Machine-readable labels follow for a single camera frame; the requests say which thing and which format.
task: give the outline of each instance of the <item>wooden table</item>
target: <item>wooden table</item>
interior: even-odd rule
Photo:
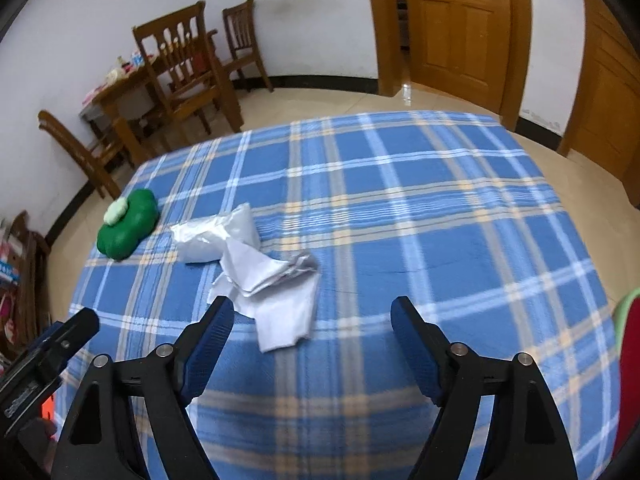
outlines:
[[[214,56],[213,62],[214,71],[217,73],[218,81],[220,82],[220,98],[229,104],[227,120],[233,129],[239,130],[240,126],[244,124],[244,121],[240,113],[240,104],[236,97],[236,92],[234,91],[227,72],[220,63],[220,60]],[[164,63],[160,58],[156,58],[156,60],[153,61],[153,67],[157,74],[163,73],[166,70],[164,68]],[[149,77],[148,71],[145,66],[140,66],[129,72],[125,78],[119,79],[114,84],[100,90],[91,102],[87,103],[80,112],[80,115],[82,116],[88,107],[99,106],[105,115],[110,118],[114,131],[120,137],[120,140],[122,140],[126,149],[129,150],[131,161],[136,167],[148,161],[152,158],[152,155],[144,146],[142,146],[142,144],[140,144],[138,138],[127,123],[127,120],[121,117],[120,112],[118,111],[117,101],[123,95],[135,90],[136,88],[140,88],[141,86],[146,86],[151,99],[158,105],[161,105],[161,102],[156,95],[156,88]]]

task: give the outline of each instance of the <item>wooden door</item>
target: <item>wooden door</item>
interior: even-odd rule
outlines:
[[[499,113],[510,0],[408,0],[412,81]]]
[[[584,0],[586,38],[574,110],[559,152],[570,148],[620,179],[640,203],[640,60],[602,0]]]

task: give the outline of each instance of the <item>black clamp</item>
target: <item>black clamp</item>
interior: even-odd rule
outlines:
[[[172,345],[116,363],[106,354],[96,356],[66,417],[52,480],[148,479],[131,397],[145,399],[170,480],[218,480],[185,407],[203,393],[233,323],[233,304],[218,297]]]
[[[452,344],[405,296],[391,305],[391,325],[422,394],[440,407],[409,480],[458,478],[482,396],[495,397],[478,480],[577,480],[558,408],[529,354],[504,361]]]
[[[42,403],[60,387],[60,374],[69,359],[99,328],[98,316],[88,308],[65,323],[54,323],[0,380],[0,463],[8,478],[46,478],[18,442],[18,432],[40,416]]]

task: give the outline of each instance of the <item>wooden chair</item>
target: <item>wooden chair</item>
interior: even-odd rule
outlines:
[[[211,134],[202,111],[202,107],[211,102],[220,102],[233,131],[239,132],[242,125],[238,114],[234,114],[228,102],[221,99],[221,74],[216,70],[209,41],[206,41],[204,7],[205,3],[201,0],[195,5],[133,27],[133,36],[143,59],[147,59],[143,41],[150,39],[156,44],[162,63],[145,63],[145,67],[162,101],[166,117],[178,127],[185,144],[189,141],[182,122],[192,114],[200,118],[204,129]],[[168,91],[164,90],[159,78],[165,73],[171,78]]]
[[[105,139],[98,139],[89,149],[77,140],[63,124],[46,110],[41,110],[38,114],[38,127],[56,139],[71,158],[84,171],[89,181],[95,186],[101,197],[104,198],[102,188],[115,200],[120,196],[120,188],[113,181],[111,175],[104,169],[107,162],[115,157],[122,149],[123,145],[119,139],[112,139],[105,142]]]
[[[267,71],[264,69],[258,42],[255,39],[254,0],[247,0],[238,6],[223,9],[222,19],[225,22],[226,41],[229,44],[232,57],[229,62],[222,63],[225,70],[228,73],[238,72],[238,77],[242,81],[244,88],[249,91],[242,67],[255,63],[264,85],[269,89],[269,92],[273,92],[273,85],[271,85]],[[211,36],[215,33],[217,31],[214,29],[209,35]],[[238,57],[238,51],[240,50],[250,50],[250,52]]]

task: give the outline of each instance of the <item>green fabric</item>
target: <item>green fabric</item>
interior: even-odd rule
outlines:
[[[156,197],[148,189],[132,191],[127,201],[129,208],[120,221],[113,226],[104,224],[98,231],[98,250],[113,260],[129,258],[160,216]]]
[[[629,315],[631,304],[635,298],[640,296],[640,288],[636,288],[628,293],[620,302],[616,305],[613,311],[613,328],[616,331],[616,347],[618,348],[618,357],[622,352],[622,338],[625,335],[626,318]]]

